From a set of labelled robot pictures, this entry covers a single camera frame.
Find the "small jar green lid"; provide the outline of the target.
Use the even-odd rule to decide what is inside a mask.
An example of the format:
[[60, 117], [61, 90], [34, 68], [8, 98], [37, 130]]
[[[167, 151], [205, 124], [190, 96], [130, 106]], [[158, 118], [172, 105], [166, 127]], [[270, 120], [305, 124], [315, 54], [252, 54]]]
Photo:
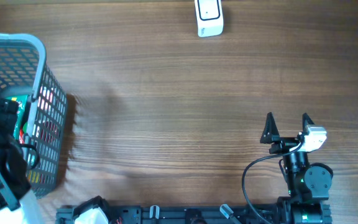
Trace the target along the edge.
[[27, 124], [28, 124], [28, 122], [25, 122], [19, 130], [19, 143], [20, 144], [25, 143], [24, 134], [27, 132]]

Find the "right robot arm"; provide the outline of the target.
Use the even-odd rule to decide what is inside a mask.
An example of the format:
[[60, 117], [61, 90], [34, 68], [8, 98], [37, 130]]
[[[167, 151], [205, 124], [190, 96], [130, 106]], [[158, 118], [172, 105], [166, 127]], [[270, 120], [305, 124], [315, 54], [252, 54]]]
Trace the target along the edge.
[[317, 203], [329, 198], [333, 170], [322, 163], [310, 163], [308, 154], [321, 148], [327, 140], [327, 131], [314, 124], [307, 113], [302, 115], [302, 128], [295, 137], [281, 137], [273, 113], [269, 112], [260, 143], [269, 144], [269, 153], [282, 158], [280, 169], [291, 199]]

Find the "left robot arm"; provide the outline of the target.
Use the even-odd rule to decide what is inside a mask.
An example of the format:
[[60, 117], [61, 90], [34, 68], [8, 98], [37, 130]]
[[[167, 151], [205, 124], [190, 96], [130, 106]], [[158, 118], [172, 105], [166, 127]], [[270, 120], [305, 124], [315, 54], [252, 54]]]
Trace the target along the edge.
[[27, 164], [23, 152], [35, 147], [13, 137], [18, 107], [18, 102], [0, 98], [0, 223], [44, 223], [26, 177], [35, 166]]

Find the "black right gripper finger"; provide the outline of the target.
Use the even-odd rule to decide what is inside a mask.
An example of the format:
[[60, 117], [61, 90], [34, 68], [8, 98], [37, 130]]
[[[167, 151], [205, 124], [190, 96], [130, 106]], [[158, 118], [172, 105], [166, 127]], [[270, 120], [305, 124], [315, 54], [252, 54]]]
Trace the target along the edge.
[[262, 132], [260, 143], [261, 144], [273, 144], [280, 141], [280, 134], [273, 117], [273, 113], [269, 112], [266, 117], [265, 127]]
[[314, 125], [314, 122], [312, 121], [312, 119], [309, 117], [309, 115], [307, 113], [303, 113], [302, 115], [302, 127], [303, 130], [306, 130], [307, 125]]

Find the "green 3M gloves packet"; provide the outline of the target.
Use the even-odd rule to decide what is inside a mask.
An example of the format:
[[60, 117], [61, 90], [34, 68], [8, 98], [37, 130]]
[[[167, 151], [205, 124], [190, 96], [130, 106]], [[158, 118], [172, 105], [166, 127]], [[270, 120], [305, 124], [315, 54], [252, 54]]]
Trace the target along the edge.
[[18, 108], [16, 109], [17, 119], [14, 126], [13, 136], [16, 140], [19, 140], [20, 142], [24, 142], [24, 126], [27, 122], [29, 112], [28, 97], [28, 95], [16, 95], [8, 96], [6, 98], [7, 100], [11, 100], [18, 104]]

